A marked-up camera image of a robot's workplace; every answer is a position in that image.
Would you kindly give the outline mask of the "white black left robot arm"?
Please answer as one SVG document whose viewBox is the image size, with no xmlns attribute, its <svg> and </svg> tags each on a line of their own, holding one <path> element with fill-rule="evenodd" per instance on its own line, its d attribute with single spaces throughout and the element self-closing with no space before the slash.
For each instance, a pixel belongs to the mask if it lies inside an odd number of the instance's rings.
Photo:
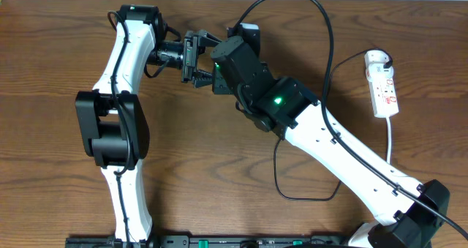
<svg viewBox="0 0 468 248">
<path fill-rule="evenodd" d="M 220 40 L 205 30 L 181 36 L 168 26 L 155 6 L 124 4 L 107 19 L 116 41 L 107 66 L 90 91 L 79 91 L 75 108 L 85 153 L 106 179 L 116 230 L 109 237 L 69 237 L 66 247 L 160 247 L 154 232 L 143 183 L 143 160 L 150 131 L 138 92 L 156 65 L 156 78 L 166 67 L 182 72 L 182 82 L 211 84 L 209 72 L 197 68 L 199 55 Z"/>
</svg>

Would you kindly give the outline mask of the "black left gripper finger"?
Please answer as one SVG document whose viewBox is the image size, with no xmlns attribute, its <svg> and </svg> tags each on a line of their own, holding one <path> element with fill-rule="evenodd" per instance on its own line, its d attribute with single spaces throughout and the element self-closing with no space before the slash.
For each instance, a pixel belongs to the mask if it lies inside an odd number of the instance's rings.
<svg viewBox="0 0 468 248">
<path fill-rule="evenodd" d="M 216 47 L 221 40 L 206 30 L 199 31 L 199 48 L 213 48 Z"/>
<path fill-rule="evenodd" d="M 211 72 L 199 69 L 192 74 L 192 84 L 195 88 L 210 86 L 213 83 L 213 74 Z"/>
</svg>

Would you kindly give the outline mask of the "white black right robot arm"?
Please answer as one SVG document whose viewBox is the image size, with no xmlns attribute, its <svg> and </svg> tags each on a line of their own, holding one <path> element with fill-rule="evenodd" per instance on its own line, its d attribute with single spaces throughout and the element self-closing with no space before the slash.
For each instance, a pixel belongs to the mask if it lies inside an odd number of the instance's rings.
<svg viewBox="0 0 468 248">
<path fill-rule="evenodd" d="M 444 185 L 437 180 L 422 184 L 385 162 L 340 125 L 302 83 L 275 79 L 242 37 L 220 42 L 211 59 L 245 117 L 310 154 L 370 210 L 374 221 L 361 225 L 347 245 L 429 246 L 447 213 L 450 193 Z"/>
</svg>

